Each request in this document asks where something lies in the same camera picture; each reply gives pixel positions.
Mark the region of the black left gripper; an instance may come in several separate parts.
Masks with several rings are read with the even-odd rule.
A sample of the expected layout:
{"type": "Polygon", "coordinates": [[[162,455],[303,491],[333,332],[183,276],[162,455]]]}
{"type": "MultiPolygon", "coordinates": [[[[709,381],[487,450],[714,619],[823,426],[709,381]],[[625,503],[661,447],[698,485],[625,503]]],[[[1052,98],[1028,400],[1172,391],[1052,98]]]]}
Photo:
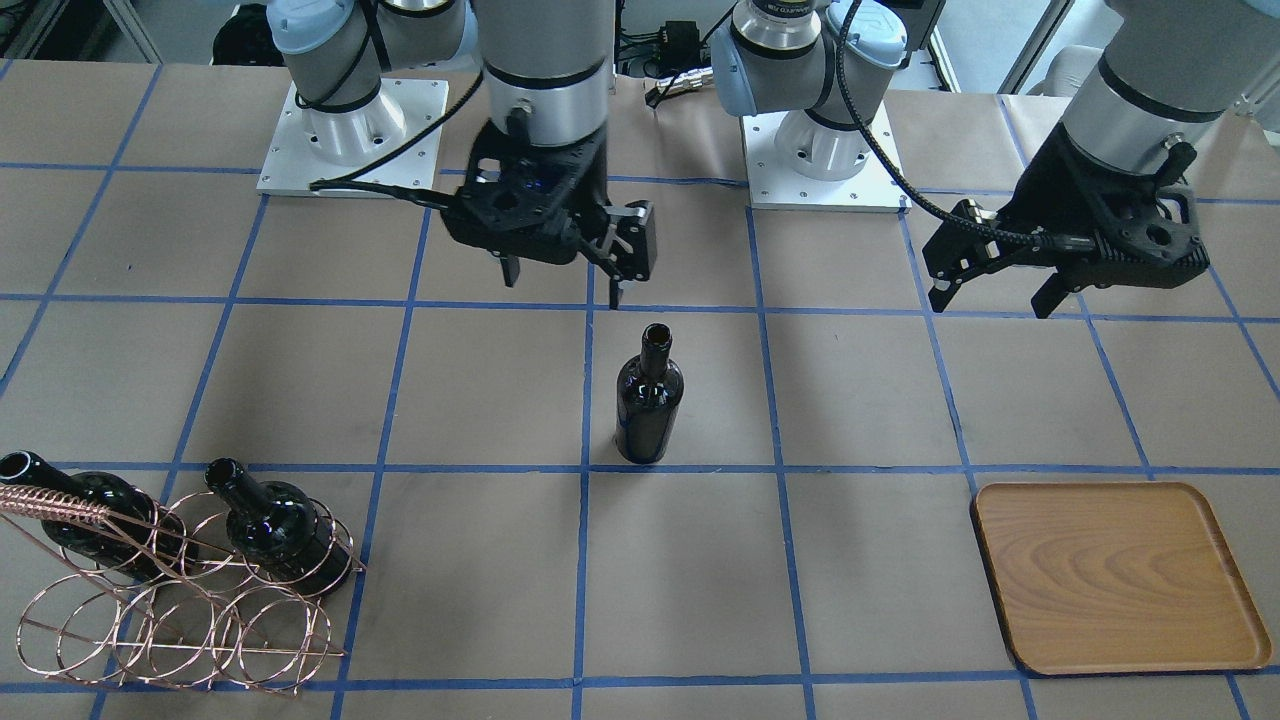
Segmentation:
{"type": "Polygon", "coordinates": [[[1042,143],[1012,197],[997,211],[964,199],[923,249],[933,313],[964,284],[1007,266],[1052,266],[1030,297],[1048,319],[1073,293],[1094,286],[1176,288],[1210,268],[1196,196],[1184,182],[1194,146],[1174,135],[1156,170],[1130,176],[1088,158],[1062,129],[1042,143]]]}

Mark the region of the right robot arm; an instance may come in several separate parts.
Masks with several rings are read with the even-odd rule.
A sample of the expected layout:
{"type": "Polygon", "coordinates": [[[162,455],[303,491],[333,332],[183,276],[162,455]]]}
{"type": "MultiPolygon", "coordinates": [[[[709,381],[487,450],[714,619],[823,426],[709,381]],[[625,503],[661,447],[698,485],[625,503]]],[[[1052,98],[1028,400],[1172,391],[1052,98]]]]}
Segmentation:
{"type": "Polygon", "coordinates": [[[269,1],[271,41],[291,73],[311,154],[310,193],[376,193],[439,211],[451,237],[500,263],[584,258],[621,284],[650,279],[655,209],[608,196],[607,118],[614,18],[603,1],[269,1]],[[380,169],[439,129],[417,133],[387,74],[413,67],[477,74],[467,102],[490,111],[452,193],[394,186],[380,169]]]}

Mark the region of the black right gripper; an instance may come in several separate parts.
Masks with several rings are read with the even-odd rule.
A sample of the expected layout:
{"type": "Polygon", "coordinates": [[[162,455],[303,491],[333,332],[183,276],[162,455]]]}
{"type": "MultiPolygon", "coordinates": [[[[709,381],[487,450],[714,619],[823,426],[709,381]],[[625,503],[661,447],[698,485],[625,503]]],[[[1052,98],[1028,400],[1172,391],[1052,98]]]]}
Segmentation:
{"type": "Polygon", "coordinates": [[[608,277],[608,306],[621,309],[625,281],[649,281],[657,264],[653,202],[616,206],[607,193],[608,128],[576,143],[535,147],[484,126],[463,183],[442,219],[451,237],[500,256],[513,288],[521,258],[566,265],[586,258],[608,277]]]}

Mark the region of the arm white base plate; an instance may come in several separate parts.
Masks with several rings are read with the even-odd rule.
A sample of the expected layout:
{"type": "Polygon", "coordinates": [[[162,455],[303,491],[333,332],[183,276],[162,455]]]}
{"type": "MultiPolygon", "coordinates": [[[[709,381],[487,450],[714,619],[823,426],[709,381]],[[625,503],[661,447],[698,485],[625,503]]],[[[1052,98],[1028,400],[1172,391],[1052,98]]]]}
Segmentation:
{"type": "Polygon", "coordinates": [[[439,119],[449,88],[444,79],[383,79],[369,105],[332,114],[300,108],[291,85],[259,173],[259,192],[311,196],[312,182],[369,165],[439,119]]]}
{"type": "Polygon", "coordinates": [[[750,205],[756,210],[899,213],[911,209],[863,135],[805,111],[741,119],[750,205]]]}

